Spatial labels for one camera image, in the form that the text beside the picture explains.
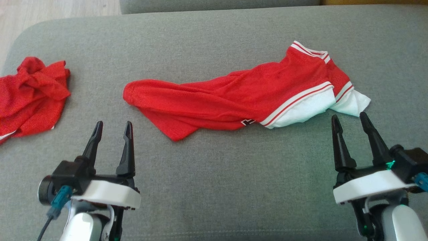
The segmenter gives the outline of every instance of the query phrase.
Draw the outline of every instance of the sofa cushion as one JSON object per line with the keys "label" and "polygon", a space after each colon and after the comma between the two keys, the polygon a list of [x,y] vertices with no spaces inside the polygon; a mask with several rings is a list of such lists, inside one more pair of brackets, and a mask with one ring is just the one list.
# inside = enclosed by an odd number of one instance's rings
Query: sofa cushion
{"label": "sofa cushion", "polygon": [[320,0],[120,0],[122,14],[319,5]]}
{"label": "sofa cushion", "polygon": [[[71,96],[55,129],[0,145],[0,233],[34,240],[48,208],[40,180],[80,155],[98,120],[97,173],[113,174],[126,121],[134,124],[141,208],[126,211],[123,241],[329,240],[361,238],[351,205],[334,202],[328,110],[302,124],[268,130],[198,130],[172,142],[122,99],[134,80],[203,81],[279,61],[293,40],[327,50],[372,99],[366,112],[388,146],[428,150],[428,7],[316,6],[171,12],[48,21],[24,31],[3,74],[26,56],[66,60]],[[371,164],[358,118],[339,114],[349,151]],[[427,194],[410,205],[428,228]],[[49,226],[58,240],[66,211]]]}

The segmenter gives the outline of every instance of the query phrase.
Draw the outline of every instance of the wooden floor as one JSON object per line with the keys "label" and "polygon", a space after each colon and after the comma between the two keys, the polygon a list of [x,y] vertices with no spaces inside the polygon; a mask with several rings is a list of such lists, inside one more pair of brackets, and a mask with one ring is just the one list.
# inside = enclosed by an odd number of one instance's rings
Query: wooden floor
{"label": "wooden floor", "polygon": [[0,73],[13,41],[36,23],[60,18],[120,15],[119,0],[0,0]]}

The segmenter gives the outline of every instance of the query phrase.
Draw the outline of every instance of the black cable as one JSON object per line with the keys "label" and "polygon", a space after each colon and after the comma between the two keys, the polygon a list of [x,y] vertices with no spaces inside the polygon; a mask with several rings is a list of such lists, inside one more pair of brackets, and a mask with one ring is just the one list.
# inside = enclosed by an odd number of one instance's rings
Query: black cable
{"label": "black cable", "polygon": [[45,234],[45,231],[48,228],[48,226],[49,226],[49,224],[53,218],[54,218],[53,216],[48,217],[48,220],[46,221],[45,225],[43,226],[42,230],[40,231],[40,234],[39,234],[39,237],[37,238],[37,241],[42,241],[42,237]]}

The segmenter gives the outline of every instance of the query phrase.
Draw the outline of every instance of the white sleeve cuff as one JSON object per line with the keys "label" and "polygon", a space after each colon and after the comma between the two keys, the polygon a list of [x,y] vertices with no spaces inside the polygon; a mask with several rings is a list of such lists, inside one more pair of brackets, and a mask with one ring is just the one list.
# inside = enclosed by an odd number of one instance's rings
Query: white sleeve cuff
{"label": "white sleeve cuff", "polygon": [[353,116],[359,116],[369,105],[371,99],[356,90],[351,90],[330,109]]}

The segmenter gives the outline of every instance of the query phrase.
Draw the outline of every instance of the printed logo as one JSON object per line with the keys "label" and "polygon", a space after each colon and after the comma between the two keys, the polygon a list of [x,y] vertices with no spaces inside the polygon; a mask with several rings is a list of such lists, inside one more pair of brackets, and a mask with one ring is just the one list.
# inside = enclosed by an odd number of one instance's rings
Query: printed logo
{"label": "printed logo", "polygon": [[248,126],[249,124],[253,124],[254,122],[255,122],[255,120],[253,120],[253,119],[241,121],[241,123],[245,126]]}

